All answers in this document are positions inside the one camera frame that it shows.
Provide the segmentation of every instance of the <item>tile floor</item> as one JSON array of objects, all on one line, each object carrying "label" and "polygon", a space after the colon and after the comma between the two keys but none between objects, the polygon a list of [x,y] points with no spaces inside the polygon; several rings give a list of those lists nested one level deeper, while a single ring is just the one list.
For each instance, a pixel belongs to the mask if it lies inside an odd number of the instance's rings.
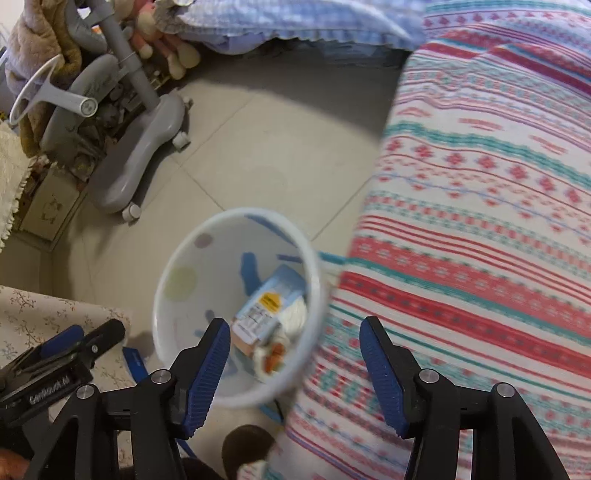
[{"label": "tile floor", "polygon": [[[194,99],[192,143],[154,162],[140,220],[128,226],[84,202],[53,252],[54,295],[130,310],[144,355],[160,272],[215,213],[273,208],[319,250],[346,253],[398,72],[280,56],[215,57],[191,75],[182,93]],[[277,429],[258,410],[214,410],[191,445],[221,473],[221,442],[243,423]]]}]

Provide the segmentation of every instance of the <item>blue gripper pad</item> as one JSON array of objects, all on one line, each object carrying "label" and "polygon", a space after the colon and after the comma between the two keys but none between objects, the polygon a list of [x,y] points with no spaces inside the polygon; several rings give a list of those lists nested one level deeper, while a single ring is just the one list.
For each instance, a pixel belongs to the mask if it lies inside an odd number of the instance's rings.
[{"label": "blue gripper pad", "polygon": [[42,344],[39,355],[42,359],[57,355],[60,352],[68,350],[83,338],[84,330],[82,327],[80,325],[72,325]]},{"label": "blue gripper pad", "polygon": [[187,436],[205,423],[229,354],[230,327],[222,322],[189,390],[187,414],[181,426]]},{"label": "blue gripper pad", "polygon": [[400,437],[408,432],[408,421],[404,415],[404,395],[386,354],[368,320],[361,322],[359,329],[361,355],[369,376],[374,384],[375,394],[382,407],[386,424],[393,427]]}]

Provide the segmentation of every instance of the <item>yellow label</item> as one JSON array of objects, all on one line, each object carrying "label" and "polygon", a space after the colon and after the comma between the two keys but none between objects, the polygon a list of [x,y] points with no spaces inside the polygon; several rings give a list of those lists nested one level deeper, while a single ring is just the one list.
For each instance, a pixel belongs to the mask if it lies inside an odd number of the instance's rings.
[{"label": "yellow label", "polygon": [[281,296],[278,293],[265,292],[259,299],[259,303],[271,313],[281,310]]}]

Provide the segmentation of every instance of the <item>plush animal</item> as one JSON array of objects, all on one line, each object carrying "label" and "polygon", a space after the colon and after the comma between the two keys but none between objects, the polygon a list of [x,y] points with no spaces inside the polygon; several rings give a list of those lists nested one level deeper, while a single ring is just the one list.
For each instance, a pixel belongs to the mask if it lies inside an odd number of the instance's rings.
[{"label": "plush animal", "polygon": [[162,33],[154,21],[154,3],[151,0],[112,0],[120,20],[133,20],[134,32],[131,44],[146,60],[156,48],[166,59],[168,71],[173,79],[180,80],[187,69],[196,67],[201,55],[195,47],[182,41],[176,35]]}]

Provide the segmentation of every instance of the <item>white fluffy rug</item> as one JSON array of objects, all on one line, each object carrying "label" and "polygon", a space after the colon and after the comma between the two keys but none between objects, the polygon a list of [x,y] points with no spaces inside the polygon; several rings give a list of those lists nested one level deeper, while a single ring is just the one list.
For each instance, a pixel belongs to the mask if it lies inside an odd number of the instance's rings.
[{"label": "white fluffy rug", "polygon": [[13,214],[31,171],[31,160],[23,153],[21,141],[6,122],[0,123],[0,251],[10,235]]}]

